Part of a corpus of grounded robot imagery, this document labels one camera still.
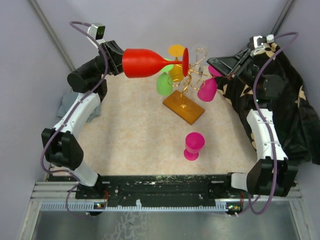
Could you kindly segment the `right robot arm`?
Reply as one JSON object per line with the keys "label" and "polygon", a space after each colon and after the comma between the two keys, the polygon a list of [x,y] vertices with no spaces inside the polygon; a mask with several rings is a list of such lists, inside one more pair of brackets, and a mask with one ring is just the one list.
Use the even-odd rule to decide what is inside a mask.
{"label": "right robot arm", "polygon": [[242,113],[243,125],[254,136],[257,162],[248,173],[232,172],[230,181],[223,185],[223,192],[235,198],[241,190],[251,195],[286,197],[294,183],[298,167],[289,162],[273,122],[271,102],[285,87],[285,80],[278,74],[264,74],[267,67],[254,64],[254,52],[249,48],[232,56],[211,57],[206,61],[217,73],[232,83],[243,83],[252,89],[252,100]]}

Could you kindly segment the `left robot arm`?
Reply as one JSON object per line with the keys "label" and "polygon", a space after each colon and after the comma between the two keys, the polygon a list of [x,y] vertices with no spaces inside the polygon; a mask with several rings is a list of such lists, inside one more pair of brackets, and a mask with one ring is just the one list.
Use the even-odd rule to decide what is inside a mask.
{"label": "left robot arm", "polygon": [[107,94],[105,76],[123,73],[123,54],[115,40],[101,43],[98,56],[67,76],[68,84],[77,95],[73,104],[53,128],[46,128],[41,133],[44,147],[42,161],[73,175],[79,183],[79,190],[95,199],[103,195],[102,178],[85,162],[77,137]]}

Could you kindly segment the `red plastic wine glass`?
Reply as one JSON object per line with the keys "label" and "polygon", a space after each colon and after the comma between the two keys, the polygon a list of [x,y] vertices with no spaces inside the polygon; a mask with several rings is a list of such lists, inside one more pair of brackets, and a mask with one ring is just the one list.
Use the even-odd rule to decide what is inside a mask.
{"label": "red plastic wine glass", "polygon": [[158,53],[144,48],[128,48],[122,57],[122,68],[128,78],[147,78],[160,72],[165,66],[181,65],[182,74],[189,71],[189,50],[183,50],[182,61],[165,60]]}

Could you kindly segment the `orange plastic wine glass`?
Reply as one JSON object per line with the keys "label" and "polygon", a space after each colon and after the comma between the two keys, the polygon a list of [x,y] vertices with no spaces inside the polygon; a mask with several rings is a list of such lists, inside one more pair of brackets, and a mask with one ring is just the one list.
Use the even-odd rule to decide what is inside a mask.
{"label": "orange plastic wine glass", "polygon": [[[174,61],[180,61],[180,57],[183,56],[184,47],[180,44],[175,44],[169,47],[168,53],[171,57],[174,57]],[[180,83],[184,79],[181,64],[174,64],[173,68],[168,72],[172,77],[174,83]]]}

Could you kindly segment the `clear wine glass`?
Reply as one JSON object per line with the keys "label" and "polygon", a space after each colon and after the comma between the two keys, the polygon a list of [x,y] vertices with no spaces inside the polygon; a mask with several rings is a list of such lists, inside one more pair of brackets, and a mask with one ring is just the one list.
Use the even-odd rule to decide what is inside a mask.
{"label": "clear wine glass", "polygon": [[204,67],[202,61],[206,58],[208,50],[204,47],[197,46],[194,50],[195,52],[195,63],[191,65],[191,70],[193,73],[198,74],[202,77],[204,73]]}

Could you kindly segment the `green plastic wine glass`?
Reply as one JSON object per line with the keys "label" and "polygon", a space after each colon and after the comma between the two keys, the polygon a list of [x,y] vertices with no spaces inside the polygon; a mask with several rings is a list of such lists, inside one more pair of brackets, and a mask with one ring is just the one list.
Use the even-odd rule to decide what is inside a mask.
{"label": "green plastic wine glass", "polygon": [[160,70],[160,75],[156,80],[156,91],[161,96],[169,96],[173,92],[173,81],[168,74],[173,69],[174,65],[169,64]]}

